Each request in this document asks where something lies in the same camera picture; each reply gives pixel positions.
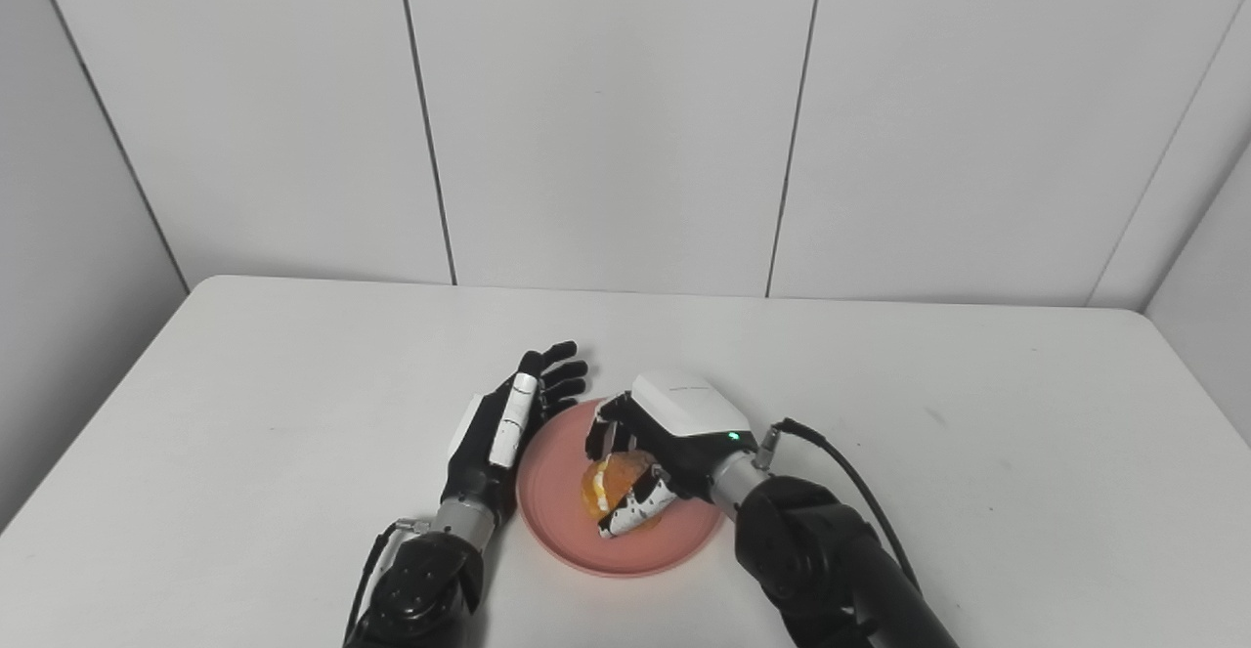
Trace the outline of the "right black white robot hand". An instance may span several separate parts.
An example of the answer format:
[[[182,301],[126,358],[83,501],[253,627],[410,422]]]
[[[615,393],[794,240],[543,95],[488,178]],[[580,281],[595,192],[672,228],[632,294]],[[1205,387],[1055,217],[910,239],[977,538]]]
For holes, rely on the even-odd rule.
[[[598,533],[626,535],[672,502],[699,499],[737,522],[747,495],[767,478],[756,467],[759,443],[736,405],[703,377],[681,370],[639,373],[631,388],[597,404],[585,457],[644,452],[652,464],[620,500],[608,502]]]

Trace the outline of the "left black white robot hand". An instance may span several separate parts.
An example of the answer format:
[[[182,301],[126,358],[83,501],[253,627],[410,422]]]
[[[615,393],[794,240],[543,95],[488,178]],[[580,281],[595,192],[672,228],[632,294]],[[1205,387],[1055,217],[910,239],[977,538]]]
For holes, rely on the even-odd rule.
[[[527,352],[515,372],[469,407],[442,500],[475,502],[495,524],[508,520],[517,508],[517,469],[525,448],[545,422],[580,402],[588,373],[577,342]]]

